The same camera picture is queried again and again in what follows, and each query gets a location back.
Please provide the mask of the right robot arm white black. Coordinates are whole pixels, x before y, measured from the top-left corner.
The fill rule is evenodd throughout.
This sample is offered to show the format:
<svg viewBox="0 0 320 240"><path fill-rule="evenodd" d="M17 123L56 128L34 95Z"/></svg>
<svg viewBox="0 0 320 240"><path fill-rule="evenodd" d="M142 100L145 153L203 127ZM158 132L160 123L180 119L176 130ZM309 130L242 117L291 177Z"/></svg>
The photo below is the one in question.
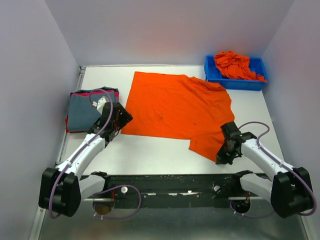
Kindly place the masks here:
<svg viewBox="0 0 320 240"><path fill-rule="evenodd" d="M270 202L281 218L292 215L307 217L316 212L318 204L309 172L286 163L261 144L260 139L270 131L269 127L259 136L241 132L233 121L220 129L224 141L216 155L216 164L231 165L234 159L245 156L266 174L263 178L249 170L235 173L230 183L230 191L234 195L253 193Z"/></svg>

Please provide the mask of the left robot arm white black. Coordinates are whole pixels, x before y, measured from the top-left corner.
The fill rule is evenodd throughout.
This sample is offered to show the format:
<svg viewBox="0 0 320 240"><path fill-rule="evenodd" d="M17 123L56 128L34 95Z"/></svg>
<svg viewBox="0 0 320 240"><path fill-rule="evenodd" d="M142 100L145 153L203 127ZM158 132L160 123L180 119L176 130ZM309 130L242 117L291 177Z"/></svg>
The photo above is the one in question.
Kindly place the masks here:
<svg viewBox="0 0 320 240"><path fill-rule="evenodd" d="M99 100L97 111L101 116L88 130L76 151L56 168L48 167L41 176L39 207L51 213L72 217L81 201L97 194L104 198L110 194L107 175L94 172L83 174L94 158L133 120L132 115L119 103Z"/></svg>

